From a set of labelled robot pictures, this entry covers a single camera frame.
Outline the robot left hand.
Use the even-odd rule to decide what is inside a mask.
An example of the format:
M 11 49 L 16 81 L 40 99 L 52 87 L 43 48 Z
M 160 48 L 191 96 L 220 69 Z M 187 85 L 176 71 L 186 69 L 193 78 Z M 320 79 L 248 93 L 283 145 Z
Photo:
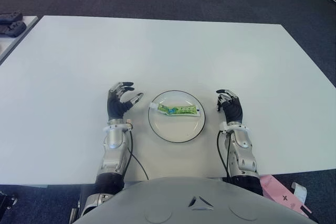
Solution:
M 138 93 L 128 101 L 121 101 L 121 97 L 127 91 L 134 91 L 133 85 L 133 82 L 118 82 L 109 89 L 107 98 L 107 113 L 109 121 L 123 119 L 124 114 L 141 100 L 144 93 Z

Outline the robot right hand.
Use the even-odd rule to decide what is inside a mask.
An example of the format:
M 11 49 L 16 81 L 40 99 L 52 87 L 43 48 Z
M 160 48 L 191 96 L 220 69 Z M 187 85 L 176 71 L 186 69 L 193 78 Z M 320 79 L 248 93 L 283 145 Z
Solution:
M 243 110 L 239 97 L 228 89 L 217 90 L 217 111 L 224 111 L 227 124 L 243 121 Z

